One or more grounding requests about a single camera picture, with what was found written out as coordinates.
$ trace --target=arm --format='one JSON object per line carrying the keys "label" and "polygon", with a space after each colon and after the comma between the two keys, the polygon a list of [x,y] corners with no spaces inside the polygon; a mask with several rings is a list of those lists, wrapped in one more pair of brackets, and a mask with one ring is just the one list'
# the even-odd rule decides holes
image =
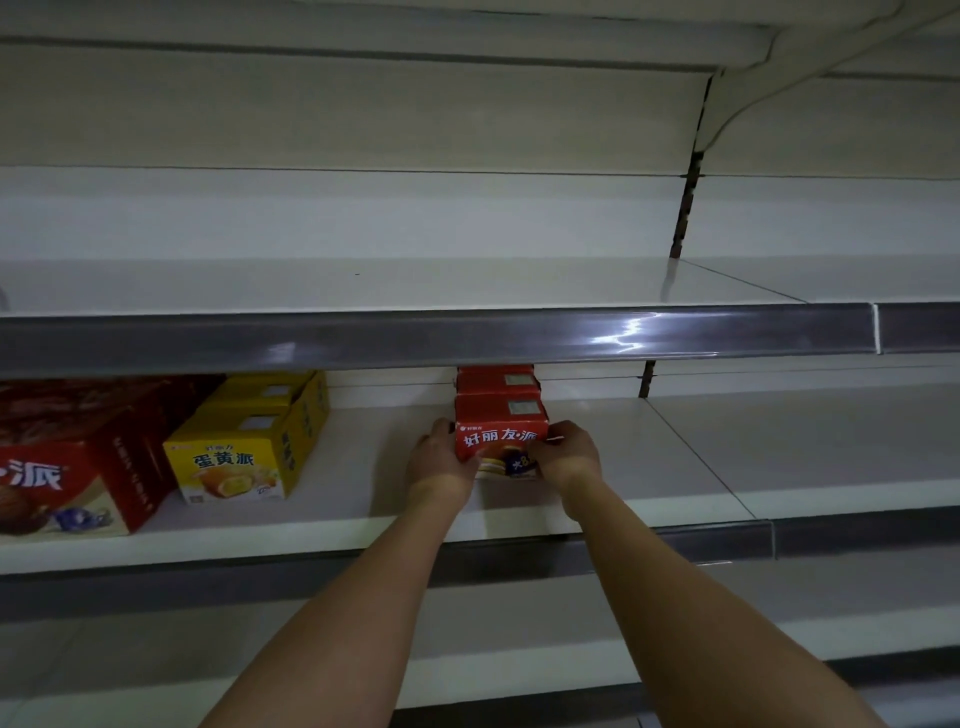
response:
{"label": "arm", "polygon": [[667,728],[867,728],[884,723],[772,622],[687,562],[604,482],[570,422],[531,454],[579,522],[623,639]]}
{"label": "arm", "polygon": [[420,438],[407,507],[270,640],[201,728],[382,728],[390,722],[437,550],[470,495],[450,423]]}

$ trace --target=snack box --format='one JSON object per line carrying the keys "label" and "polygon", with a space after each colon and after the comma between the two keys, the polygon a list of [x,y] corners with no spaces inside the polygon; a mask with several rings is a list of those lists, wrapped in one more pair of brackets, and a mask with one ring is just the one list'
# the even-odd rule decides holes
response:
{"label": "snack box", "polygon": [[483,367],[458,367],[458,375],[531,375],[534,372],[533,364],[496,364]]}
{"label": "snack box", "polygon": [[457,394],[539,399],[540,383],[528,372],[461,372],[457,375]]}
{"label": "snack box", "polygon": [[312,372],[275,376],[231,376],[206,399],[201,409],[239,407],[247,410],[278,412],[291,410],[298,423],[298,443],[305,457],[313,449],[330,411],[326,375]]}
{"label": "snack box", "polygon": [[0,391],[0,420],[129,407],[134,431],[144,439],[165,495],[176,487],[176,479],[163,453],[163,441],[195,405],[191,378],[185,376],[49,379],[7,385]]}
{"label": "snack box", "polygon": [[164,443],[188,503],[279,500],[306,458],[294,410],[201,407]]}
{"label": "snack box", "polygon": [[509,477],[535,477],[537,464],[527,443],[544,440],[549,420],[540,398],[458,395],[455,450],[460,460],[483,451],[480,471]]}
{"label": "snack box", "polygon": [[130,534],[169,490],[129,407],[0,421],[0,544]]}

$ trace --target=barcode label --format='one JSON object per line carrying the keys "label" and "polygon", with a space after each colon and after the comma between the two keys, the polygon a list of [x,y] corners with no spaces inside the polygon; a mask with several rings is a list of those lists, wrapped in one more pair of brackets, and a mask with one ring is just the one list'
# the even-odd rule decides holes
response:
{"label": "barcode label", "polygon": [[270,429],[275,419],[276,415],[250,415],[238,429]]}
{"label": "barcode label", "polygon": [[539,415],[540,403],[536,400],[508,401],[512,415]]}
{"label": "barcode label", "polygon": [[517,386],[518,384],[534,383],[534,378],[530,375],[504,375],[503,380],[512,387]]}
{"label": "barcode label", "polygon": [[289,384],[271,384],[260,393],[260,397],[284,397],[289,394]]}

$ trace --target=hand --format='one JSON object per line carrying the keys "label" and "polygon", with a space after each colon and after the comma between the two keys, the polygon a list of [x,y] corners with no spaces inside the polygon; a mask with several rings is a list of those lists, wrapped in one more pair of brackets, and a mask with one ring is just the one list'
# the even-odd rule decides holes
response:
{"label": "hand", "polygon": [[570,420],[551,425],[547,437],[552,442],[530,443],[530,454],[543,477],[560,493],[567,515],[576,520],[570,512],[569,497],[579,488],[603,484],[600,453],[589,432]]}
{"label": "hand", "polygon": [[441,417],[410,453],[406,474],[408,506],[433,498],[450,500],[458,511],[467,504],[481,456],[477,453],[466,463],[460,462],[453,451],[451,429],[450,420]]}

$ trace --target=shelf bracket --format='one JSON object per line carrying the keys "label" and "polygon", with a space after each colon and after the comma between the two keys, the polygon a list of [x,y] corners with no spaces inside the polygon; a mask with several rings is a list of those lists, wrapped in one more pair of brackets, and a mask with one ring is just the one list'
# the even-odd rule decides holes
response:
{"label": "shelf bracket", "polygon": [[812,36],[748,68],[721,68],[710,81],[694,151],[708,150],[724,128],[754,104],[957,11],[960,0],[902,0],[895,11],[855,30]]}

